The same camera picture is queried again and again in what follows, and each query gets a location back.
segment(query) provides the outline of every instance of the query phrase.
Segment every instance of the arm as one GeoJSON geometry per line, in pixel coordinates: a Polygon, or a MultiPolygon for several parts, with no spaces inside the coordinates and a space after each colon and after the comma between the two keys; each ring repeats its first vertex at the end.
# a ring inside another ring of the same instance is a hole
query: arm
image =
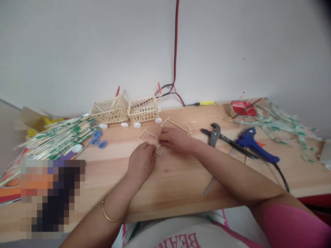
{"type": "Polygon", "coordinates": [[[101,201],[82,219],[60,246],[64,247],[111,247],[114,243],[130,202],[155,167],[154,145],[147,142],[139,145],[131,154],[128,172],[108,193],[103,214],[101,201]]]}
{"type": "Polygon", "coordinates": [[[164,127],[159,143],[198,159],[227,191],[251,210],[261,227],[264,212],[271,205],[290,205],[313,214],[264,175],[179,129],[164,127]]]}

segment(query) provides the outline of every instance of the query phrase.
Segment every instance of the blue glue gun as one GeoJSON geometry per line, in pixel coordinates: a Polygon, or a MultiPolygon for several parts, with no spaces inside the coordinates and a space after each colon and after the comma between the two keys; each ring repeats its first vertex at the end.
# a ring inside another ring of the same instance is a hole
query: blue glue gun
{"type": "Polygon", "coordinates": [[[238,145],[245,148],[250,148],[255,152],[262,160],[268,163],[278,163],[280,161],[279,157],[272,156],[270,153],[266,152],[262,147],[260,147],[254,140],[256,134],[256,129],[251,127],[247,129],[239,138],[235,141],[238,145]]]}

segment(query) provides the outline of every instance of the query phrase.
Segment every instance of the white wall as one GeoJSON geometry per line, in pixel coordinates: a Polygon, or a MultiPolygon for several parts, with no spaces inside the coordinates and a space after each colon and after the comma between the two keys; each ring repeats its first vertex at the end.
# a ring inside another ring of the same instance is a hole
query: white wall
{"type": "Polygon", "coordinates": [[[22,149],[13,150],[15,145],[25,141],[27,131],[15,131],[13,128],[14,120],[19,116],[17,110],[0,101],[0,175],[5,168],[12,162],[22,149]]]}
{"type": "MultiPolygon", "coordinates": [[[[174,14],[175,0],[2,1],[0,98],[75,116],[119,84],[148,97],[173,80],[174,14]]],[[[330,44],[307,0],[181,0],[175,85],[185,103],[268,96],[331,137],[330,44]]]]}

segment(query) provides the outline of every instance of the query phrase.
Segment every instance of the red and black wire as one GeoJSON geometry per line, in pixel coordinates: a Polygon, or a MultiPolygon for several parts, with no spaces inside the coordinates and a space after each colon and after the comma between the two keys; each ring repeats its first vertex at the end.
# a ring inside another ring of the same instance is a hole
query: red and black wire
{"type": "Polygon", "coordinates": [[[163,96],[166,96],[166,95],[170,95],[170,94],[176,94],[180,101],[182,102],[183,106],[185,106],[181,96],[177,93],[176,91],[176,87],[175,87],[175,81],[176,81],[176,62],[177,62],[177,34],[178,34],[178,8],[179,8],[179,0],[177,0],[177,3],[176,3],[176,21],[175,21],[175,52],[174,52],[174,62],[173,62],[173,83],[172,84],[166,84],[164,85],[161,89],[165,88],[165,87],[170,87],[171,86],[171,89],[161,95],[160,97],[163,97],[163,96]]]}

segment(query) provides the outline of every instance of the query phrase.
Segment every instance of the pink sleeve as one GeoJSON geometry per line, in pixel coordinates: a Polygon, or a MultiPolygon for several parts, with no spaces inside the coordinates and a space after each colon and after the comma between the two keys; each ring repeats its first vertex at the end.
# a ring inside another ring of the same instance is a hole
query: pink sleeve
{"type": "Polygon", "coordinates": [[[269,207],[263,227],[271,247],[331,247],[331,227],[292,206],[269,207]]]}

